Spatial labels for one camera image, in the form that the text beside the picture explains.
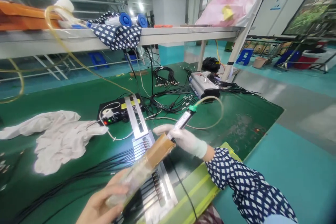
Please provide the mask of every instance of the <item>brown tape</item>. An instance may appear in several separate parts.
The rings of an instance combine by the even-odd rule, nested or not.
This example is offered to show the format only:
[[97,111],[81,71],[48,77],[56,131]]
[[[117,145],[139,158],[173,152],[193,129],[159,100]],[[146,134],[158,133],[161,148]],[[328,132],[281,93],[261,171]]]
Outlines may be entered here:
[[155,168],[175,147],[175,144],[162,134],[152,147],[145,153],[148,164]]

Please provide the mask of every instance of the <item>red bucket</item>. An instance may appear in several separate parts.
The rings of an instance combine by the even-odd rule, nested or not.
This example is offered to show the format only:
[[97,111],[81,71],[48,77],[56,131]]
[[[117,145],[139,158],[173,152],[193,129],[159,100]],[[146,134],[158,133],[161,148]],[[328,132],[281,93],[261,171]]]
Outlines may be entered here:
[[[315,61],[317,61],[318,58],[312,58],[312,57],[305,57],[305,56],[301,56],[298,60],[298,62],[309,62],[309,63],[314,63]],[[294,67],[298,68],[298,69],[308,69],[311,66],[311,64],[302,64],[302,63],[295,63]]]

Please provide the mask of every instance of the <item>window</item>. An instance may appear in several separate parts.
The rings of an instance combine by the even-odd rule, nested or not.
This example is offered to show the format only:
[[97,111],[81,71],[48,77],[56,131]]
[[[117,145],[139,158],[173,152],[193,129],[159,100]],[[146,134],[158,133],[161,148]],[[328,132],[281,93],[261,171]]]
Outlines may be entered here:
[[202,15],[205,7],[208,5],[208,0],[200,0],[199,3],[199,12],[198,12],[198,18],[200,18],[200,16]]

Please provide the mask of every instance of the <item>polka dot fabric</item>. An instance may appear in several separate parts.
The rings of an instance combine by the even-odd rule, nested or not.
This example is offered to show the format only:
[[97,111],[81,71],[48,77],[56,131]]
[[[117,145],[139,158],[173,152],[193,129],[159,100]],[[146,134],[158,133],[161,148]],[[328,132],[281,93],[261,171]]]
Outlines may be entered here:
[[215,148],[215,156],[206,162],[212,181],[223,190],[229,186],[233,201],[247,223],[263,223],[269,215],[282,215],[298,222],[290,204],[279,189],[264,176],[238,162],[226,148]]
[[141,27],[139,25],[113,26],[105,24],[105,20],[119,16],[116,12],[107,12],[96,20],[89,20],[93,33],[112,51],[135,49],[140,42]]

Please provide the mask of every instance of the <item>white cloth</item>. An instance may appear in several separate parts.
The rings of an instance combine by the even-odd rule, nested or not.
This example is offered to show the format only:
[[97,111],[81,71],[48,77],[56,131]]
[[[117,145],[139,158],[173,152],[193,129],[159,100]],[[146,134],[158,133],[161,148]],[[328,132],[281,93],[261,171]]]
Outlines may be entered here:
[[20,123],[19,125],[6,127],[0,131],[0,139],[12,139],[18,135],[29,136],[35,132],[42,132],[53,125],[78,121],[80,116],[72,111],[60,110],[57,112],[42,113]]
[[77,159],[85,153],[85,146],[94,135],[103,135],[107,127],[94,121],[78,121],[80,116],[71,111],[49,112],[37,115],[17,126],[0,131],[0,139],[11,139],[20,134],[45,133],[36,140],[37,160],[34,170],[44,175],[55,173],[62,164]]

